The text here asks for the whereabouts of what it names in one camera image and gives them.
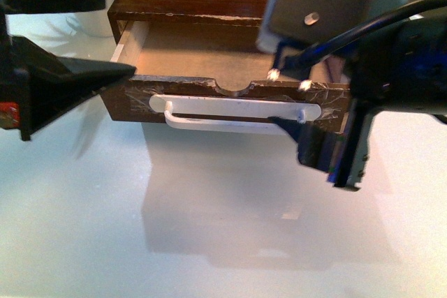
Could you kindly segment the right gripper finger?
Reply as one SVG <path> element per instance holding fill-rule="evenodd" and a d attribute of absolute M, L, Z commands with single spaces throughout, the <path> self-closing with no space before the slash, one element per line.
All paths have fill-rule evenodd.
<path fill-rule="evenodd" d="M 325 131 L 313 123 L 300 124 L 281 117 L 268 117 L 268 120 L 286 131 L 295 141 L 299 164 L 327 173 L 345 173 L 348 170 L 346 131 Z"/>

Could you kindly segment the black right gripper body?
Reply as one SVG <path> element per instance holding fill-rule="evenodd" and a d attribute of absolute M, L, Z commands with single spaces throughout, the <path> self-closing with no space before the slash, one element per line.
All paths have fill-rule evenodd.
<path fill-rule="evenodd" d="M 338 136 L 330 168 L 328 182 L 336 188 L 356 192 L 365 176 L 369 160 L 369 135 L 375 116 L 381 107 L 371 101 L 353 98 L 349 105 L 348 119 L 343 133 Z"/>

